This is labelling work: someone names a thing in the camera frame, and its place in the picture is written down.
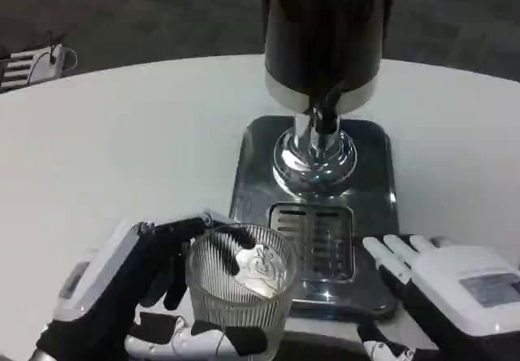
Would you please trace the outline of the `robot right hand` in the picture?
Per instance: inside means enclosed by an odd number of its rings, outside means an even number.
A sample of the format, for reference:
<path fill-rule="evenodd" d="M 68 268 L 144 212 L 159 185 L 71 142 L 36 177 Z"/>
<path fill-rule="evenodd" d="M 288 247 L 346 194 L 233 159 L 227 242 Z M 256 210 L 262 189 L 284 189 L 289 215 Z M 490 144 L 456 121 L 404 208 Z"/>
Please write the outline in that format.
<path fill-rule="evenodd" d="M 373 323 L 357 334 L 372 360 L 517 360 L 519 270 L 494 250 L 418 234 L 365 237 L 383 283 L 435 344 L 408 347 Z"/>

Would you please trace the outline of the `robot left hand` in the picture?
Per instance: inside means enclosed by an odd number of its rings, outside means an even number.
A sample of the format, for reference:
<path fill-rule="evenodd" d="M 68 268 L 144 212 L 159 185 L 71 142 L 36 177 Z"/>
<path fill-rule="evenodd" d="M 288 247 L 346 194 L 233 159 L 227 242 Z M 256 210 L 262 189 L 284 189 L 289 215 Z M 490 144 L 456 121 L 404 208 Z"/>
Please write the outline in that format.
<path fill-rule="evenodd" d="M 195 237 L 221 228 L 241 247 L 252 237 L 234 221 L 203 211 L 161 224 L 115 230 L 71 271 L 35 360 L 242 360 L 268 347 L 253 325 L 189 324 L 175 314 L 188 288 L 185 260 Z"/>

